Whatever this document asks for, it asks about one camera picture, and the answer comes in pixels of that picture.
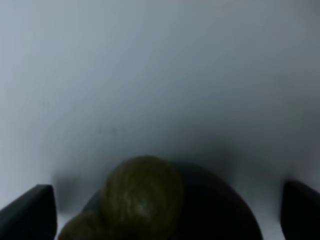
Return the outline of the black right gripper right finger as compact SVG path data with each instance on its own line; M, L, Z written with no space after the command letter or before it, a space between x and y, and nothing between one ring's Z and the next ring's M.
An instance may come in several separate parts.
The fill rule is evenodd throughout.
M320 238L320 193L296 180L283 187L280 225L286 240Z

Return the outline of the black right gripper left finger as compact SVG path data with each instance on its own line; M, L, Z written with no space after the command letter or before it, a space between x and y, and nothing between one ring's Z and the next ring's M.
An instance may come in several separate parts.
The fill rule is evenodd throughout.
M52 185L38 184L0 210L2 240L53 240L57 229Z

